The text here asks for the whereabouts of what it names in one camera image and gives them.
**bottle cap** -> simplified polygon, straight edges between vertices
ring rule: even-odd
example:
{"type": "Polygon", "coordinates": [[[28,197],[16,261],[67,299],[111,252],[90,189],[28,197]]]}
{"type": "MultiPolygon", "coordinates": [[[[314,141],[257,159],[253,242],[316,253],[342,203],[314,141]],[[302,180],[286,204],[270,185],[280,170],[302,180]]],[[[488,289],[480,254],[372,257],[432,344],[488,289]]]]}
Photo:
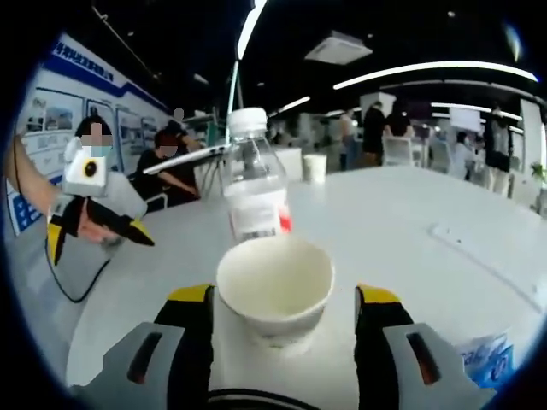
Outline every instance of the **bottle cap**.
{"type": "Polygon", "coordinates": [[[262,108],[237,109],[228,115],[228,128],[233,135],[242,132],[266,131],[268,116],[262,108]]]}

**air vent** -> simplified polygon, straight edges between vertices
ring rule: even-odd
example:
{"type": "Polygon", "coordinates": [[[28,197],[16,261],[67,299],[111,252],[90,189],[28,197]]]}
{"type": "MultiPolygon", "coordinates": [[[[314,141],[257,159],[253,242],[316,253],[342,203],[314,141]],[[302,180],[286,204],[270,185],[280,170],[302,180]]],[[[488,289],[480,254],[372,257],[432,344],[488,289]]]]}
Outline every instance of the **air vent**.
{"type": "Polygon", "coordinates": [[[372,54],[372,52],[371,49],[365,47],[360,39],[332,32],[329,37],[315,46],[305,59],[345,66],[372,54]]]}

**face mask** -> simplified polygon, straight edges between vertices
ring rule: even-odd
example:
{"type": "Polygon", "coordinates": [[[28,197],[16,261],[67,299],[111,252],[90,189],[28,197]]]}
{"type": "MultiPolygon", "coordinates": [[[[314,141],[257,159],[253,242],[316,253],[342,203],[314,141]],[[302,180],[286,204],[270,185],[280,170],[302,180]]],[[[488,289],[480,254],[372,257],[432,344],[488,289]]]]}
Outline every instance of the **face mask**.
{"type": "Polygon", "coordinates": [[[91,156],[98,158],[101,156],[107,156],[112,149],[110,145],[102,146],[102,145],[92,145],[91,147],[91,156]]]}
{"type": "Polygon", "coordinates": [[[170,146],[170,145],[163,146],[162,147],[162,153],[167,158],[170,158],[170,157],[172,157],[173,155],[175,155],[177,153],[177,147],[170,146]]]}

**display board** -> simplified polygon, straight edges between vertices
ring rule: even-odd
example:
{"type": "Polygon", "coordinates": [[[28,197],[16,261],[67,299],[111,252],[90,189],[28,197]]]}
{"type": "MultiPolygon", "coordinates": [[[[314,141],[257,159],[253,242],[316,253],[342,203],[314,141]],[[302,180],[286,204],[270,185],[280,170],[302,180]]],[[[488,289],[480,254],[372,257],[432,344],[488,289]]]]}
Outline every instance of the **display board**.
{"type": "MultiPolygon", "coordinates": [[[[26,152],[53,184],[62,179],[67,141],[89,114],[100,115],[108,124],[114,138],[109,165],[125,174],[135,171],[145,139],[153,146],[154,133],[168,123],[165,105],[63,35],[37,73],[17,121],[26,131],[26,152]]],[[[41,214],[9,183],[7,192],[11,225],[19,235],[41,214]]]]}
{"type": "Polygon", "coordinates": [[[455,128],[481,132],[480,111],[464,108],[450,108],[450,124],[455,128]]]}

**white paper cup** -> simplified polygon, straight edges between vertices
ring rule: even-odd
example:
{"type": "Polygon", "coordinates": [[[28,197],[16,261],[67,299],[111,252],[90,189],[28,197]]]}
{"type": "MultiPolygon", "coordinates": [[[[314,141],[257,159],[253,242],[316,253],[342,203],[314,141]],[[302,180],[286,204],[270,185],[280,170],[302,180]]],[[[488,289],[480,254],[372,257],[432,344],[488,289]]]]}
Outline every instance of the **white paper cup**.
{"type": "Polygon", "coordinates": [[[322,184],[326,177],[326,155],[307,154],[303,157],[304,178],[311,183],[322,184]]]}
{"type": "Polygon", "coordinates": [[[263,237],[230,249],[218,267],[221,299],[251,339],[287,354],[302,353],[334,286],[325,251],[290,234],[263,237]]]}

